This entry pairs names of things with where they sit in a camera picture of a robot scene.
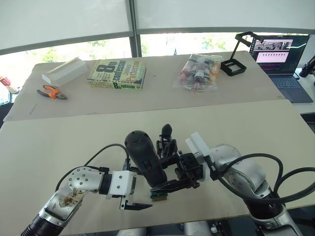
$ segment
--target book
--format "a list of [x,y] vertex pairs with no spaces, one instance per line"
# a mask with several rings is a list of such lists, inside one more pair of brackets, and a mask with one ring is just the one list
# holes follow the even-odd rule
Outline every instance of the book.
[[98,60],[88,82],[92,87],[142,90],[146,67],[135,59]]

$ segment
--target orange pliers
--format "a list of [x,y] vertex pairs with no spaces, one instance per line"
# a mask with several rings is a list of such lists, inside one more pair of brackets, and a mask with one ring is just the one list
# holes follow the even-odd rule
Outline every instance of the orange pliers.
[[37,92],[38,92],[40,95],[43,95],[43,96],[45,96],[45,97],[51,97],[51,98],[59,98],[59,99],[62,99],[62,100],[67,99],[67,97],[66,97],[64,94],[62,94],[62,93],[60,92],[60,90],[55,89],[55,88],[52,87],[52,86],[43,85],[43,88],[46,89],[46,90],[50,90],[51,92],[40,91],[40,90],[38,89]]

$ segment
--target laptop screen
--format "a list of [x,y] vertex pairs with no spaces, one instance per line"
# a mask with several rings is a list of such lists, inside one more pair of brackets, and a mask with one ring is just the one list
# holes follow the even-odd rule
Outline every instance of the laptop screen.
[[264,41],[253,39],[250,54],[268,75],[293,75],[308,35],[262,35]]

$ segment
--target laptop keyboard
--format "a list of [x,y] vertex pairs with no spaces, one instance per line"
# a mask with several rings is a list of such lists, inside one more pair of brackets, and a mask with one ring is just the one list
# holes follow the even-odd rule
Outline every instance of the laptop keyboard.
[[292,77],[272,77],[270,78],[278,89],[299,89],[301,85],[296,78]]

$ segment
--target laptop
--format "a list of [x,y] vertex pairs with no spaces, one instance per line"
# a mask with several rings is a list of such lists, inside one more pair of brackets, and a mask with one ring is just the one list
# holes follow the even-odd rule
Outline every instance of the laptop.
[[250,54],[266,72],[283,96],[292,103],[313,102],[293,76],[300,61],[308,35],[262,35],[264,41],[253,39]]

